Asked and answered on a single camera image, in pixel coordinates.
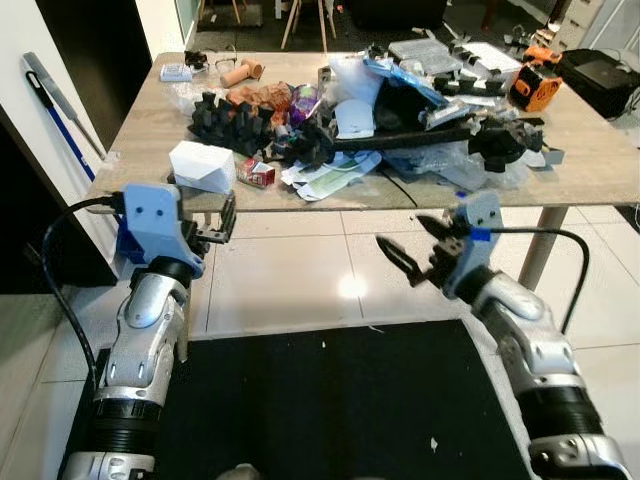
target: white box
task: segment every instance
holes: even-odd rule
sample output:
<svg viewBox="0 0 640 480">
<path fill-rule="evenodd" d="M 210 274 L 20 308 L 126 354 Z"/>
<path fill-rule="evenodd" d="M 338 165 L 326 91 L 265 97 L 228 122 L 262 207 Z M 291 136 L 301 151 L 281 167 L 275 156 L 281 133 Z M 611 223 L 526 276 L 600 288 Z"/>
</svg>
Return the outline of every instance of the white box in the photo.
<svg viewBox="0 0 640 480">
<path fill-rule="evenodd" d="M 169 159 L 178 185 L 214 193 L 231 192 L 236 176 L 231 150 L 182 141 L 171 150 Z"/>
</svg>

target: black bag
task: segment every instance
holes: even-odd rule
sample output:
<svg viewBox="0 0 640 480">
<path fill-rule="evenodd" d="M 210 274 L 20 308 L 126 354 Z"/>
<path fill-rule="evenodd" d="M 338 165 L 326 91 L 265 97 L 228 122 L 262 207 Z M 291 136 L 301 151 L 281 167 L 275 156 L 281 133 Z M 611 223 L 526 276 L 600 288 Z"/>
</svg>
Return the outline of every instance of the black bag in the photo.
<svg viewBox="0 0 640 480">
<path fill-rule="evenodd" d="M 627 78 L 623 78 L 624 81 L 618 82 L 619 84 L 614 87 L 605 88 L 577 70 L 582 65 L 596 61 L 610 65 L 617 77 L 626 75 Z M 556 67 L 556 73 L 600 115 L 604 118 L 612 118 L 624 112 L 629 97 L 640 86 L 640 74 L 635 71 L 627 73 L 616 68 L 620 65 L 622 63 L 599 50 L 566 50 Z"/>
</svg>

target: white tile floor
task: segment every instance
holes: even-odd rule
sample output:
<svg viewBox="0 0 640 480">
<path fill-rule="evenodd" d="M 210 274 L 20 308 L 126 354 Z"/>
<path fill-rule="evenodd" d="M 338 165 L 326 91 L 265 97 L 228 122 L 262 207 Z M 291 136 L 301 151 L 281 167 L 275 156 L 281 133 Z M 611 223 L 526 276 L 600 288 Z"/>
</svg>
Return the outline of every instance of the white tile floor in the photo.
<svg viewBox="0 0 640 480">
<path fill-rule="evenodd" d="M 535 224 L 540 209 L 504 209 L 507 225 Z M 619 439 L 640 477 L 640 237 L 612 207 L 570 209 L 567 228 L 591 247 L 592 266 L 569 339 L 608 433 Z M 341 325 L 464 316 L 512 422 L 526 444 L 517 405 L 495 345 L 460 302 L 430 285 L 409 288 L 377 250 L 385 232 L 426 265 L 433 241 L 410 212 L 241 215 L 235 238 L 207 257 L 194 284 L 191 336 L 210 338 Z M 504 236 L 493 266 L 517 277 L 529 237 Z M 577 250 L 559 239 L 537 292 L 561 319 L 579 268 Z M 111 290 L 90 289 L 75 300 L 95 349 L 115 338 L 113 318 L 127 295 L 126 280 Z M 69 327 L 51 342 L 0 480 L 53 479 L 86 374 Z"/>
</svg>

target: wooden stool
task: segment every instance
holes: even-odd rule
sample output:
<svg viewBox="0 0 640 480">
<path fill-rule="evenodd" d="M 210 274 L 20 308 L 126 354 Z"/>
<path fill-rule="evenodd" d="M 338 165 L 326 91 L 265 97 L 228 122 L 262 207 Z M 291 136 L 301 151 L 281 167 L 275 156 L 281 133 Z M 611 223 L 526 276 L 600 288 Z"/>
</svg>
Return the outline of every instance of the wooden stool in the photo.
<svg viewBox="0 0 640 480">
<path fill-rule="evenodd" d="M 327 53 L 327 34 L 324 28 L 324 8 L 327 8 L 327 0 L 324 0 L 325 5 L 323 7 L 323 0 L 318 0 L 318 13 L 320 14 L 320 30 L 322 31 L 322 46 L 324 47 L 324 53 Z M 282 39 L 282 45 L 280 45 L 280 49 L 284 50 L 285 45 L 287 44 L 287 38 L 289 37 L 289 30 L 291 30 L 291 24 L 293 23 L 293 33 L 296 32 L 298 28 L 298 20 L 300 19 L 300 10 L 302 9 L 302 0 L 293 0 L 293 5 L 291 6 L 291 12 L 289 13 L 289 20 L 287 21 L 287 28 L 284 31 L 284 38 Z M 336 38 L 336 27 L 333 23 L 333 9 L 329 11 L 329 25 L 331 26 L 331 33 L 333 38 Z"/>
<path fill-rule="evenodd" d="M 236 19 L 238 20 L 238 25 L 242 23 L 242 20 L 240 20 L 240 13 L 238 13 L 238 4 L 236 3 L 236 0 L 231 0 L 233 2 L 233 11 L 236 12 Z M 202 15 L 204 15 L 204 6 L 205 3 L 207 3 L 207 0 L 202 0 L 202 2 L 200 3 L 200 20 L 202 20 Z M 242 3 L 244 3 L 244 8 L 246 10 L 247 8 L 247 0 L 242 0 Z"/>
</svg>

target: table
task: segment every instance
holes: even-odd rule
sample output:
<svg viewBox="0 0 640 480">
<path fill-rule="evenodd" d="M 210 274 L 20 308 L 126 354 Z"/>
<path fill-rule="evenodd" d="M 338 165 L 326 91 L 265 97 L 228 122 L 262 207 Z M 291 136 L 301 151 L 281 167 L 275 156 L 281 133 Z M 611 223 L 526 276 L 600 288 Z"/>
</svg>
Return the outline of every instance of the table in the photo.
<svg viewBox="0 0 640 480">
<path fill-rule="evenodd" d="M 208 55 L 213 64 L 225 54 Z M 266 85 L 280 80 L 293 85 L 315 82 L 318 68 L 327 65 L 327 56 L 321 53 L 241 52 L 238 57 L 254 58 L 266 66 L 260 81 L 247 80 L 243 85 Z M 160 82 L 160 68 L 165 63 L 182 61 L 180 53 L 158 56 L 111 147 L 120 158 L 98 172 L 88 197 L 120 190 L 129 182 L 166 183 L 171 171 L 168 154 L 180 140 L 191 138 L 186 128 L 191 119 L 175 105 L 171 92 L 176 87 Z M 195 84 L 200 88 L 219 86 L 218 78 L 212 68 L 196 76 Z M 639 152 L 576 93 L 563 86 L 539 116 L 545 121 L 546 142 L 566 152 L 564 162 L 551 171 L 530 172 L 529 180 L 518 190 L 500 191 L 503 206 L 542 206 L 538 225 L 557 228 L 570 206 L 640 203 Z M 279 178 L 280 165 L 273 165 Z M 278 182 L 266 190 L 237 182 L 234 185 L 237 209 L 239 212 L 415 210 L 456 203 L 455 189 L 438 185 L 435 177 L 405 184 L 394 172 L 388 174 L 413 197 L 417 207 L 385 176 L 370 173 L 362 183 L 315 203 L 305 202 Z M 187 214 L 219 212 L 223 203 L 223 195 L 183 190 Z M 108 212 L 101 207 L 92 211 Z M 554 240 L 548 235 L 534 237 L 520 276 L 521 283 L 528 288 L 535 289 Z"/>
</svg>

